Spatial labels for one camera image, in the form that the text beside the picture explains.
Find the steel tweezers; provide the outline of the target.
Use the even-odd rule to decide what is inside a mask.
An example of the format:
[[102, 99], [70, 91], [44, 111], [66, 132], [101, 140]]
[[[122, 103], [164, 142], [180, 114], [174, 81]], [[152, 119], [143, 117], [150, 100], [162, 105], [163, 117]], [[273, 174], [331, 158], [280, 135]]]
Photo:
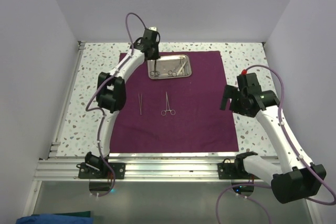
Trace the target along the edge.
[[140, 110], [140, 115], [142, 115], [142, 94], [138, 94], [138, 99], [139, 99], [139, 110]]

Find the steel forceps with ring handles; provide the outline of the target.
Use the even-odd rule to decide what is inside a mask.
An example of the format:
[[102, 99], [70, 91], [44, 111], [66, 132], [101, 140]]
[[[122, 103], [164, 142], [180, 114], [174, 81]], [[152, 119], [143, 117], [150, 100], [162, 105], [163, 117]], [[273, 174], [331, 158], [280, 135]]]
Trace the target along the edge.
[[175, 110], [171, 109], [171, 107], [170, 107], [169, 96], [168, 96], [167, 92], [165, 92], [165, 105], [166, 105], [166, 108], [161, 111], [162, 116], [166, 116], [168, 114], [170, 114], [170, 115], [175, 115], [176, 114]]

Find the steel scissors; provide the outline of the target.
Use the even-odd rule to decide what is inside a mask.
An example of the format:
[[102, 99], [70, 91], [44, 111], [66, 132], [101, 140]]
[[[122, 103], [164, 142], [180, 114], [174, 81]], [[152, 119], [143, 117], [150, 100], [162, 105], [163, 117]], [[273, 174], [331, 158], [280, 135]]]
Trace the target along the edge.
[[149, 71], [149, 75], [150, 75], [151, 77], [154, 77], [154, 78], [158, 78], [158, 77], [159, 77], [160, 72], [157, 71], [157, 60], [154, 60], [154, 61], [153, 61], [153, 68], [150, 69], [150, 71]]

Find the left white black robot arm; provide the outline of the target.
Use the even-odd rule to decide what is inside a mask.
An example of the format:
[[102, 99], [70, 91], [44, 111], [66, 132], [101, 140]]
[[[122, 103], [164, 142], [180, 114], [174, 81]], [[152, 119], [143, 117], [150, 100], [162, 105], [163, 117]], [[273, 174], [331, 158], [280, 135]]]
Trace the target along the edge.
[[110, 153], [110, 139], [116, 118], [127, 100], [125, 84], [144, 62], [160, 58], [160, 39], [156, 27], [146, 28], [143, 36], [132, 43], [116, 67], [98, 75], [97, 90], [89, 100], [86, 111], [100, 110], [102, 119], [93, 149], [85, 156], [85, 165], [97, 178], [104, 178], [109, 172], [107, 158]]

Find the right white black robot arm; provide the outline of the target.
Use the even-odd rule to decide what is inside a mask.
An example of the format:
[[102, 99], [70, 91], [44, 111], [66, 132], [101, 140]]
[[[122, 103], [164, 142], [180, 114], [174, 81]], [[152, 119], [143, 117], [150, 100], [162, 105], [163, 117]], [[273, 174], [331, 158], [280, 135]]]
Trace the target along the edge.
[[255, 73], [237, 76], [238, 85], [226, 85], [220, 109], [255, 118], [270, 139], [280, 165], [276, 166], [256, 152], [238, 154], [233, 163], [222, 162], [223, 171], [230, 177], [254, 175], [266, 182], [275, 198], [282, 204], [315, 196], [326, 177], [323, 165], [316, 165], [278, 115], [280, 101], [276, 94], [262, 90]]

